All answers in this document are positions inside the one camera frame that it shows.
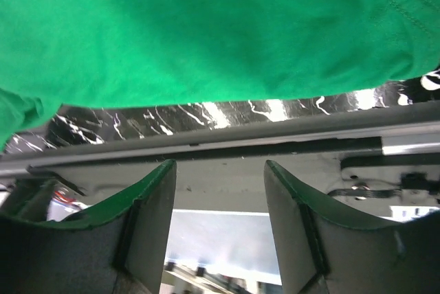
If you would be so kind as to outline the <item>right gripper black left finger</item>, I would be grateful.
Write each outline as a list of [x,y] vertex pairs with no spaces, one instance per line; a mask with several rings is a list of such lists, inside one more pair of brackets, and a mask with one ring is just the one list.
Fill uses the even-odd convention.
[[19,179],[1,204],[2,293],[158,293],[175,200],[168,160],[61,221],[53,179]]

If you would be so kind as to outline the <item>green t shirt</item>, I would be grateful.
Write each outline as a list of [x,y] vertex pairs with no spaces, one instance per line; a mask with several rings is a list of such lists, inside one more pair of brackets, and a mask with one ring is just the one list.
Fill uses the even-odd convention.
[[1,142],[63,105],[314,98],[439,64],[439,0],[1,0]]

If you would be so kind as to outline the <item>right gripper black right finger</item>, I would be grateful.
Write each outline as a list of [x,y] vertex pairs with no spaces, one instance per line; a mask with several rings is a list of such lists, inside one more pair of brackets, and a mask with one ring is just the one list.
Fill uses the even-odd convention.
[[400,223],[354,209],[267,161],[285,293],[438,293],[439,213]]

